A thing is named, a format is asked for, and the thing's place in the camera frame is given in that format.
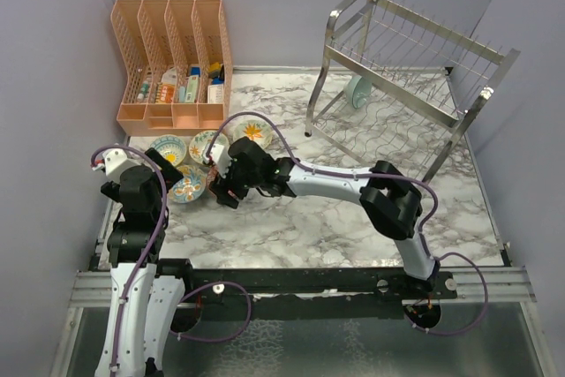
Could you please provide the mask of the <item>red patterned bowl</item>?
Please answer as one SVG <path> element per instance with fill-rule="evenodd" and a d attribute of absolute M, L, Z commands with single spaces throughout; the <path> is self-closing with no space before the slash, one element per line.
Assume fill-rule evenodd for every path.
<path fill-rule="evenodd" d="M 207 173 L 207 189 L 214 195 L 214 197 L 215 191 L 217 190 L 230 190 L 227 180 L 220 175 L 216 167 L 211 168 Z"/>

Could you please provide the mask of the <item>orange snack box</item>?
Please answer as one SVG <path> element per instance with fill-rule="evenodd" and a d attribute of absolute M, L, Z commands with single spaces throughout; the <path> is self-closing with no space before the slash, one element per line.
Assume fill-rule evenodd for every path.
<path fill-rule="evenodd" d="M 176 85 L 160 82 L 155 90 L 155 104 L 171 104 L 176 94 Z"/>

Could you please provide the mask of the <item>blue yellow sun bowl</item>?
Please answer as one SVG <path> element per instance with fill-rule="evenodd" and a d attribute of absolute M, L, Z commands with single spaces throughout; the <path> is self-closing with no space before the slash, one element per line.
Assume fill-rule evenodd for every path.
<path fill-rule="evenodd" d="M 175 167 L 185 162 L 188 153 L 186 142 L 172 134 L 162 135 L 154 139 L 150 147 Z"/>

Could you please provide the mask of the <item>green white box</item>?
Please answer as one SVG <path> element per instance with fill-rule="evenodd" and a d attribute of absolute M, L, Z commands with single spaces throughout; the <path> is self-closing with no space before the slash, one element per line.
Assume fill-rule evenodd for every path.
<path fill-rule="evenodd" d="M 187 77 L 185 85 L 185 97 L 183 103 L 195 103 L 198 100 L 200 90 L 200 75 L 191 74 Z"/>

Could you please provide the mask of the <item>small bottle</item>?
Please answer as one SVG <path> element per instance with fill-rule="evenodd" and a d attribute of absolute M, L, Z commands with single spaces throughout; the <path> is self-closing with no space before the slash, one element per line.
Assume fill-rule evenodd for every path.
<path fill-rule="evenodd" d="M 136 102 L 137 103 L 143 103 L 146 102 L 150 93 L 150 88 L 151 88 L 151 82 L 148 80 L 144 80 L 141 83 L 141 86 L 139 88 L 139 92 L 136 96 Z"/>

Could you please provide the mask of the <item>blue orange floral bowl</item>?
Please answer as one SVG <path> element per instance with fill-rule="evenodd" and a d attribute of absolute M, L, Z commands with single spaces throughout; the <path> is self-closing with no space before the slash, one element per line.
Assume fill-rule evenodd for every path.
<path fill-rule="evenodd" d="M 178 204 L 197 200 L 206 189 L 207 174 L 193 165 L 180 165 L 177 170 L 183 178 L 170 189 L 169 199 Z"/>

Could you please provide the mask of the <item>teal bowl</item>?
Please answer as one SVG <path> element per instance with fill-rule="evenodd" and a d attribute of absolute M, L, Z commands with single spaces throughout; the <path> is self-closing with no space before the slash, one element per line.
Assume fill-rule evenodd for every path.
<path fill-rule="evenodd" d="M 348 104 L 354 109 L 363 107 L 372 92 L 373 85 L 370 80 L 361 76 L 353 76 L 344 87 L 344 94 Z"/>

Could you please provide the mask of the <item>green leaf orange flower bowl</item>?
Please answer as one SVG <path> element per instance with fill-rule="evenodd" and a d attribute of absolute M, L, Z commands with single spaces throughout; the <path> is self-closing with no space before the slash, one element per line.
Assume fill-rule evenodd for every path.
<path fill-rule="evenodd" d="M 205 153 L 210 145 L 212 138 L 215 136 L 216 131 L 208 130 L 199 132 L 189 142 L 188 153 L 189 156 L 198 164 L 205 165 Z"/>

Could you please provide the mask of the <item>white blue box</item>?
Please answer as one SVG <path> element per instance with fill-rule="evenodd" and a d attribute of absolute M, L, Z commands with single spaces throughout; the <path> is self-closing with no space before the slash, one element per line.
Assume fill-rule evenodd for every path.
<path fill-rule="evenodd" d="M 223 104 L 224 84 L 211 83 L 207 88 L 207 102 L 210 104 Z"/>

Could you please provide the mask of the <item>steel dish rack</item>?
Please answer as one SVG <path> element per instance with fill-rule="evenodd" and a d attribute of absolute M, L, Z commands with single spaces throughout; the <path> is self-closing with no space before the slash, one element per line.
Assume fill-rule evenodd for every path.
<path fill-rule="evenodd" d="M 362 165 L 383 159 L 428 182 L 518 57 L 395 0 L 342 0 L 328 16 L 305 135 Z M 360 109 L 343 91 L 356 75 L 373 85 Z"/>

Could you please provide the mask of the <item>orange star flower bowl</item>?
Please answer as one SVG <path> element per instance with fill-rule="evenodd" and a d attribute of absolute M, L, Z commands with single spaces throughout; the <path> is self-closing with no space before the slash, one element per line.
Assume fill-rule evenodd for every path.
<path fill-rule="evenodd" d="M 236 125 L 233 140 L 246 137 L 262 148 L 267 148 L 273 139 L 272 127 L 263 120 L 248 119 Z"/>

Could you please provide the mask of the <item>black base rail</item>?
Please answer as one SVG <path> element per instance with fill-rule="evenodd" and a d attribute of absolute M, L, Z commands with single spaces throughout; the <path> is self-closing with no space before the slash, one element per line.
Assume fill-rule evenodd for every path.
<path fill-rule="evenodd" d="M 447 270 L 437 273 L 426 292 L 401 268 L 196 269 L 185 260 L 166 260 L 159 269 L 185 281 L 184 308 L 194 307 L 208 320 L 244 317 L 247 298 L 255 320 L 400 319 L 403 302 L 456 298 Z"/>

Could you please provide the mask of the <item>peach plastic desk organizer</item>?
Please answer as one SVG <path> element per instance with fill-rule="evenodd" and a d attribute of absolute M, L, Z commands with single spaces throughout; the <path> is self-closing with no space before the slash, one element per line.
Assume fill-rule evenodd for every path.
<path fill-rule="evenodd" d="M 214 130 L 228 116 L 233 63 L 222 0 L 116 0 L 111 25 L 124 61 L 127 83 L 117 121 L 129 136 L 194 135 Z M 222 64 L 218 79 L 208 66 Z M 183 103 L 187 77 L 200 75 L 195 103 Z M 136 96 L 151 82 L 146 102 Z M 155 104 L 158 83 L 176 85 L 171 104 Z M 223 104 L 207 102 L 211 83 L 224 84 Z"/>

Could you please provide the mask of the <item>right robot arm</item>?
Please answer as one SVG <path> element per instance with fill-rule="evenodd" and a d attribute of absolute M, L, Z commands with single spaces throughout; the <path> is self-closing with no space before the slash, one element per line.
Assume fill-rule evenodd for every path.
<path fill-rule="evenodd" d="M 217 169 L 211 192 L 218 204 L 232 209 L 251 189 L 267 197 L 316 196 L 362 207 L 376 231 L 395 242 L 407 291 L 414 298 L 426 298 L 436 290 L 439 262 L 416 234 L 421 192 L 415 180 L 391 163 L 378 161 L 357 170 L 317 167 L 292 157 L 275 159 L 246 137 L 230 147 L 214 143 L 205 157 Z"/>

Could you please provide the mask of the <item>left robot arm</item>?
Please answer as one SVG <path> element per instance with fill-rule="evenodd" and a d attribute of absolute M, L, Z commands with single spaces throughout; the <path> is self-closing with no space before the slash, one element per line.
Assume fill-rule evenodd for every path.
<path fill-rule="evenodd" d="M 175 302 L 194 293 L 194 279 L 175 262 L 165 268 L 159 252 L 168 224 L 167 196 L 182 174 L 150 148 L 133 160 L 134 148 L 97 149 L 94 170 L 104 171 L 101 192 L 120 204 L 107 242 L 111 264 L 110 308 L 97 376 L 159 376 Z"/>

